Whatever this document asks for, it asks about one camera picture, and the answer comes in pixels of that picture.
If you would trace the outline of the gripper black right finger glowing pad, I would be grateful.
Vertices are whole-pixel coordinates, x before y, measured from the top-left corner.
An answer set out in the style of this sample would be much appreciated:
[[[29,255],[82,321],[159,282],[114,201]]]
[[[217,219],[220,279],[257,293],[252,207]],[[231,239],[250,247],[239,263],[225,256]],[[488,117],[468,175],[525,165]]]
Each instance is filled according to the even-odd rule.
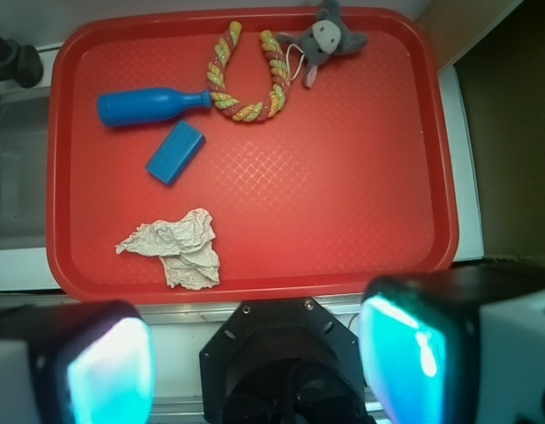
[[[545,268],[377,277],[358,337],[367,386],[394,423],[545,423]]]

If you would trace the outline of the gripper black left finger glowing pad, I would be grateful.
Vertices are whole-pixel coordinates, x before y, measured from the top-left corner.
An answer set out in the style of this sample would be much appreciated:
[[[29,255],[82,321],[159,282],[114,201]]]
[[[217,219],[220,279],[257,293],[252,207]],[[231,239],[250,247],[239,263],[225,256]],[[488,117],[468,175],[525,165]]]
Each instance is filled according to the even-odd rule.
[[[0,423],[146,423],[149,326],[124,301],[0,308]]]

